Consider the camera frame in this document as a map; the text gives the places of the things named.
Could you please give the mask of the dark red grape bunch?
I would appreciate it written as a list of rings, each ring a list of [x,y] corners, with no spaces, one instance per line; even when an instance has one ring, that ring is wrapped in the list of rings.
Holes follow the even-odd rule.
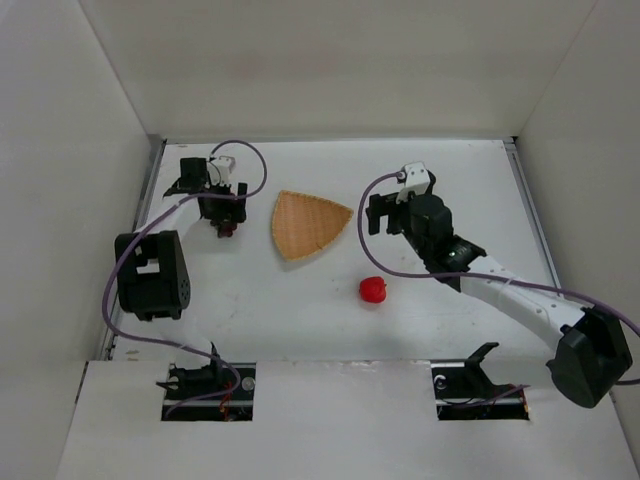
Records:
[[[238,228],[238,224],[235,222],[223,222],[216,226],[216,232],[218,238],[230,238],[234,235]]]

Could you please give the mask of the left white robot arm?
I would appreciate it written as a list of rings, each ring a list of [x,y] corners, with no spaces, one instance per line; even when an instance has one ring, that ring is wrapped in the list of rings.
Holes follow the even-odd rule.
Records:
[[[246,220],[248,185],[230,181],[235,159],[188,157],[180,160],[180,175],[163,195],[167,209],[133,233],[114,242],[121,309],[154,327],[151,342],[171,346],[198,358],[197,368],[174,366],[160,386],[174,400],[206,394],[227,394],[239,375],[220,359],[215,346],[184,311],[192,296],[191,280],[181,240],[192,226],[205,220],[219,238],[233,236]]]

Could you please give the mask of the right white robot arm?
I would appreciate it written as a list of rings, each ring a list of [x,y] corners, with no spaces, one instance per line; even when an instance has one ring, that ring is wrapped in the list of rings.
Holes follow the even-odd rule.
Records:
[[[422,279],[435,279],[505,314],[541,339],[553,356],[546,366],[556,389],[574,404],[595,407],[630,369],[623,333],[627,320],[578,293],[535,284],[506,270],[479,246],[455,234],[450,210],[432,194],[365,195],[359,236],[401,235],[422,261]]]

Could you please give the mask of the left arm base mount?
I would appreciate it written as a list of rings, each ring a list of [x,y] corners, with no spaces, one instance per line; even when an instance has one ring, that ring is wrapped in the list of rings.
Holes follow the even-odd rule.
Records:
[[[164,390],[165,422],[249,422],[253,420],[257,365],[233,364],[236,373],[215,363],[199,369],[171,365]]]

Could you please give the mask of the red fake apple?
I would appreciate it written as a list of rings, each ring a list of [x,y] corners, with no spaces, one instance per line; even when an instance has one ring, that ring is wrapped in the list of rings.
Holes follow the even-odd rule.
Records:
[[[372,276],[359,283],[359,296],[362,301],[380,304],[387,298],[387,284],[383,277]]]

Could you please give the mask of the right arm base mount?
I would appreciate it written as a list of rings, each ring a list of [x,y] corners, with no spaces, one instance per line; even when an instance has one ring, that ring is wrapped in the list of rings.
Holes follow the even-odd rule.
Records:
[[[466,358],[432,360],[430,371],[440,421],[528,421],[525,384],[495,384],[482,369],[498,342],[481,345]]]

